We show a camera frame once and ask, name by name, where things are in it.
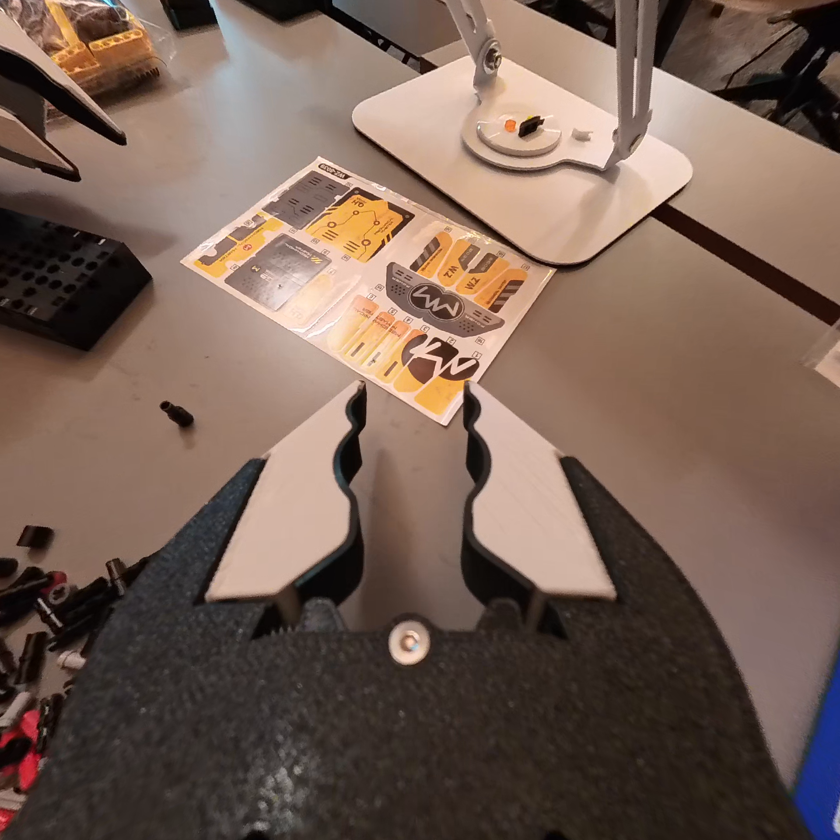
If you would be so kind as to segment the small black battery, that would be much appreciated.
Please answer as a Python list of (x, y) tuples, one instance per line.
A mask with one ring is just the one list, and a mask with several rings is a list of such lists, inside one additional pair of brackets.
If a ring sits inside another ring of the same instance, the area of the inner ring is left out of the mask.
[(217, 26), (217, 16), (211, 1), (161, 1), (161, 6), (178, 32)]

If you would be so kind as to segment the pile of black connector pins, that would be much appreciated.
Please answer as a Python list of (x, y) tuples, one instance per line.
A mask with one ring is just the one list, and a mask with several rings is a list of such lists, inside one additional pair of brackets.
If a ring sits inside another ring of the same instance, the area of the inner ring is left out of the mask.
[(81, 587), (64, 572), (29, 566), (2, 590), (2, 628), (32, 616), (41, 624), (18, 654), (2, 637), (2, 832), (35, 788), (98, 635), (150, 561), (110, 560), (105, 575)]

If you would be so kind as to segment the clear bag of yellow parts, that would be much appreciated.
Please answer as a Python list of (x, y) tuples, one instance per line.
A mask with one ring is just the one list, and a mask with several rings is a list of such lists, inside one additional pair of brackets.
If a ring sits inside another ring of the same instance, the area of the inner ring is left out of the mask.
[(150, 30), (117, 1), (4, 2), (9, 17), (92, 97), (161, 75)]

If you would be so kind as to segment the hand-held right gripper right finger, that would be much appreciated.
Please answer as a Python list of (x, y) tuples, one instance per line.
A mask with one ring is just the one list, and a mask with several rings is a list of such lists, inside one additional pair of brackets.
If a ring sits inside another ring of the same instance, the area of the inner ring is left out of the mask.
[(614, 602), (561, 452), (483, 386), (464, 392), (467, 468), (463, 575), (483, 603), (507, 598), (540, 624), (554, 598)]

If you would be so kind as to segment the yellow grey sticker sheet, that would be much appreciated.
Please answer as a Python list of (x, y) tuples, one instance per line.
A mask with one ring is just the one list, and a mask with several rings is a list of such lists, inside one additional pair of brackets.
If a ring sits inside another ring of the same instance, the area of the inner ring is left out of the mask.
[(182, 264), (443, 426), (554, 273), (322, 157)]

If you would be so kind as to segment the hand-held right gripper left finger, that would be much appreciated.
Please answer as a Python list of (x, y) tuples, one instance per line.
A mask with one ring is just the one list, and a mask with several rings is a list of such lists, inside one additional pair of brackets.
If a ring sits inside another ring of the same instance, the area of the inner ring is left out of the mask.
[(364, 542), (350, 483), (364, 426), (358, 380), (265, 454), (205, 602), (273, 602), (295, 624), (305, 602), (340, 605), (356, 590)]

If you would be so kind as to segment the white book stand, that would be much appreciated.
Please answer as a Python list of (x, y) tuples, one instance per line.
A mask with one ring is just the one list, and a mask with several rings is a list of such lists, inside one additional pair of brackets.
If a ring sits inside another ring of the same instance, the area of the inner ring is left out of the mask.
[[(616, 2), (615, 117), (504, 58), (482, 2), (446, 5), (469, 58), (362, 101), (353, 126), (525, 256), (582, 264), (690, 181), (648, 134), (658, 2)], [(504, 130), (535, 114), (536, 133)]]

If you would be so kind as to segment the blue storage bin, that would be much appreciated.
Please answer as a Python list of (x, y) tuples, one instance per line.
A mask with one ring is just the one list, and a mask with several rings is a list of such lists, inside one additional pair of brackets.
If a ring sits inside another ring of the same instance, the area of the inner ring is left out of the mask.
[(822, 696), (793, 798), (813, 838), (839, 838), (839, 657)]

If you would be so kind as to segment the clear plastic bag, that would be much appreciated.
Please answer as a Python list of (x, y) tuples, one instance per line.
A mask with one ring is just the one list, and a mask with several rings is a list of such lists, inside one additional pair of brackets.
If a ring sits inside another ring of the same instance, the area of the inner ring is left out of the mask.
[(839, 388), (839, 321), (836, 320), (802, 357), (809, 370)]

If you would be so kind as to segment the black perforated battery box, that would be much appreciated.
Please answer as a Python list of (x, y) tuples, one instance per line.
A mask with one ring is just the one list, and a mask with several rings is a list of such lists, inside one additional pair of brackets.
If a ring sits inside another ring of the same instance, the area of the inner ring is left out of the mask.
[(152, 276), (122, 242), (1, 211), (1, 324), (89, 351)]

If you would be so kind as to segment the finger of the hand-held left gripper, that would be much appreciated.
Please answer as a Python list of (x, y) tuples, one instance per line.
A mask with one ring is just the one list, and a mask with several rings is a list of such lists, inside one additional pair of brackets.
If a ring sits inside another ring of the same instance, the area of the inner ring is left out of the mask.
[(125, 133), (75, 81), (28, 37), (8, 14), (1, 11), (1, 76), (46, 100), (57, 111), (125, 146)]
[(79, 182), (78, 168), (47, 140), (42, 139), (20, 118), (1, 107), (1, 159), (59, 177)]

